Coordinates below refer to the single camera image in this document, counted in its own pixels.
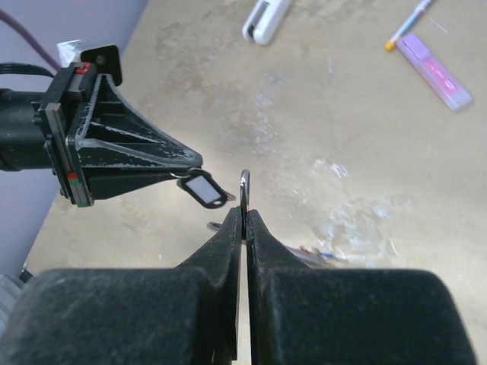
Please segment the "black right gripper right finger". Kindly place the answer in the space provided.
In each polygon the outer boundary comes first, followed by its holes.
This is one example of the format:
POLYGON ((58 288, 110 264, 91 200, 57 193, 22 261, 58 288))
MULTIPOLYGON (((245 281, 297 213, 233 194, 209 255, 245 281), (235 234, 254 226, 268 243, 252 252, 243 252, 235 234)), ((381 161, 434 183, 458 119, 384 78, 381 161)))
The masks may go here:
POLYGON ((474 364, 450 291, 413 269, 310 268, 247 215, 254 364, 474 364))

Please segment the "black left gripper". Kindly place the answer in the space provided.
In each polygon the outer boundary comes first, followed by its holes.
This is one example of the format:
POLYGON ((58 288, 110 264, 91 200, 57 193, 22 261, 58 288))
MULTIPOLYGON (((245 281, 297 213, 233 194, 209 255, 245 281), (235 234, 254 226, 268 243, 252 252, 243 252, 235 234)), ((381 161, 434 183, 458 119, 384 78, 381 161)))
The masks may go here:
POLYGON ((94 63, 60 66, 33 105, 61 194, 85 208, 200 168, 198 152, 162 132, 117 90, 119 47, 99 44, 92 55, 94 63))

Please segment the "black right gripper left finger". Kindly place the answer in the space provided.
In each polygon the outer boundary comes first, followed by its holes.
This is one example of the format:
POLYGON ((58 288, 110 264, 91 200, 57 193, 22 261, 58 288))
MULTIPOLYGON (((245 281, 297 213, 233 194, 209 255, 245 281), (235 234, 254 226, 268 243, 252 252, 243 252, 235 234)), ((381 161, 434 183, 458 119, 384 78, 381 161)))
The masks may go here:
POLYGON ((242 216, 175 268, 56 269, 31 278, 1 336, 3 364, 230 364, 242 216))

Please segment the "black white key tag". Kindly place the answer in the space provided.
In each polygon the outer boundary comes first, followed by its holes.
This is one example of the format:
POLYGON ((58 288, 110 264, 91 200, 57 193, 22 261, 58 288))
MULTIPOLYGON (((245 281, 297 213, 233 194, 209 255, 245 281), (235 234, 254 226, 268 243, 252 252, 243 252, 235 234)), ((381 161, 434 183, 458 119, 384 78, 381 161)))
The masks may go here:
POLYGON ((193 197, 206 209, 218 209, 228 202, 233 202, 236 197, 225 191, 212 175, 201 168, 191 168, 183 172, 170 172, 177 180, 177 186, 193 197))

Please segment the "large metal keyring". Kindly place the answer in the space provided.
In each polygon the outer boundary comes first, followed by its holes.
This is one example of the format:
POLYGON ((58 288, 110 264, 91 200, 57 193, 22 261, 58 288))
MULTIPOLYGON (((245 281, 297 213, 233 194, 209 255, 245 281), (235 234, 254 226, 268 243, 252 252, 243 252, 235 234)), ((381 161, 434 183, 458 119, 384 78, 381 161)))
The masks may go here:
POLYGON ((240 209, 242 216, 249 211, 250 203, 250 171, 243 170, 240 175, 240 209))

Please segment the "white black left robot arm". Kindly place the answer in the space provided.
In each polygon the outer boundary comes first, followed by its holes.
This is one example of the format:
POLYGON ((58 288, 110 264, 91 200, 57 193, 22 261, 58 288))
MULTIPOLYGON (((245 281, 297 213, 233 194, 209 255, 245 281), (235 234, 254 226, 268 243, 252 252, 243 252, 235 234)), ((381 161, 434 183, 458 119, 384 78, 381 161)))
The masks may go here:
POLYGON ((2 90, 2 170, 50 170, 63 196, 88 207, 201 167, 121 96, 117 46, 78 42, 51 78, 44 92, 2 90))

